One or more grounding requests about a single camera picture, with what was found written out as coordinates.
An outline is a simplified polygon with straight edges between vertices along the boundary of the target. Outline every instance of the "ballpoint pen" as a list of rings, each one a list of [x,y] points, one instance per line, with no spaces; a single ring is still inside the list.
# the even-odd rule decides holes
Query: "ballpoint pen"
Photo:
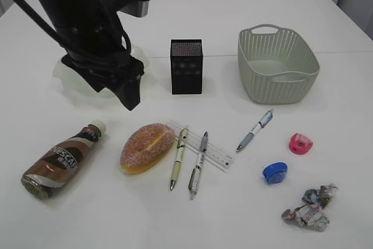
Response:
[[[252,128],[252,130],[246,135],[244,140],[241,141],[241,143],[238,145],[236,153],[241,151],[243,148],[249,144],[250,141],[254,138],[254,136],[262,129],[264,128],[270,120],[273,118],[273,109],[269,110],[263,118]]]
[[[205,152],[207,150],[207,142],[209,141],[209,134],[207,131],[203,135],[202,141],[199,147],[198,158],[196,162],[196,167],[193,169],[191,180],[189,182],[189,192],[191,193],[191,200],[194,199],[195,195],[198,192],[200,174],[202,172],[203,161],[205,159]]]
[[[179,141],[177,142],[177,154],[174,163],[173,173],[171,175],[170,190],[172,191],[176,185],[177,178],[181,168],[182,158],[184,157],[185,151],[185,140],[188,136],[188,126],[186,126],[179,134]]]

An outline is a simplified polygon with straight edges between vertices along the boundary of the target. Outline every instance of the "basket handle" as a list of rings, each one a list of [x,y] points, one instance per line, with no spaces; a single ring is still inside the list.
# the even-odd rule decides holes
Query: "basket handle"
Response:
[[[265,24],[260,24],[258,26],[254,26],[254,27],[248,29],[248,31],[250,31],[252,33],[255,29],[260,29],[261,27],[271,27],[273,29],[277,29],[276,32],[274,32],[274,33],[268,33],[268,34],[276,34],[281,29],[281,27],[275,26],[274,24],[265,23]]]
[[[278,73],[278,74],[271,75],[270,79],[271,79],[272,82],[279,82],[279,80],[277,80],[277,78],[282,77],[282,76],[287,76],[287,77],[293,76],[293,79],[287,79],[286,82],[295,82],[295,81],[304,82],[309,77],[309,75],[306,75],[306,74],[302,74],[302,73],[299,73],[299,72],[296,72],[296,71],[290,71],[290,72],[286,72],[286,73]]]

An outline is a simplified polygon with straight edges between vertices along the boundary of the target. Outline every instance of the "ruler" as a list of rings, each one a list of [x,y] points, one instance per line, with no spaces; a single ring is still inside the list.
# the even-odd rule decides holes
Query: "ruler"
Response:
[[[170,126],[177,135],[179,135],[180,131],[185,128],[185,126],[182,126],[178,124],[175,121],[169,121],[167,123],[168,126]],[[194,134],[190,128],[188,128],[188,137],[186,138],[185,144],[186,147],[193,151],[194,153],[198,154],[200,143],[202,141],[202,137],[199,137],[198,135]],[[227,153],[222,151],[221,149],[217,148],[211,142],[207,144],[207,151],[205,152],[206,160],[219,168],[222,171],[227,172],[230,166],[234,162],[234,158],[229,156]]]

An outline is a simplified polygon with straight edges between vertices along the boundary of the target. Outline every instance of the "bread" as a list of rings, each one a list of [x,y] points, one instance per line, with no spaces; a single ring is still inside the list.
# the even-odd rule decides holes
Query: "bread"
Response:
[[[122,170],[138,174],[154,166],[176,140],[172,128],[163,124],[146,125],[128,139],[121,156]]]

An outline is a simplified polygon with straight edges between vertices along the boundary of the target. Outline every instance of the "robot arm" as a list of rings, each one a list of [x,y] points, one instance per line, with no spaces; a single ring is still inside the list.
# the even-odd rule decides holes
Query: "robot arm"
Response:
[[[127,109],[135,108],[140,103],[143,64],[131,56],[131,42],[117,12],[145,16],[150,0],[39,1],[55,28],[55,32],[50,30],[48,34],[56,33],[51,36],[66,49],[62,63],[75,70],[95,91],[106,87]]]

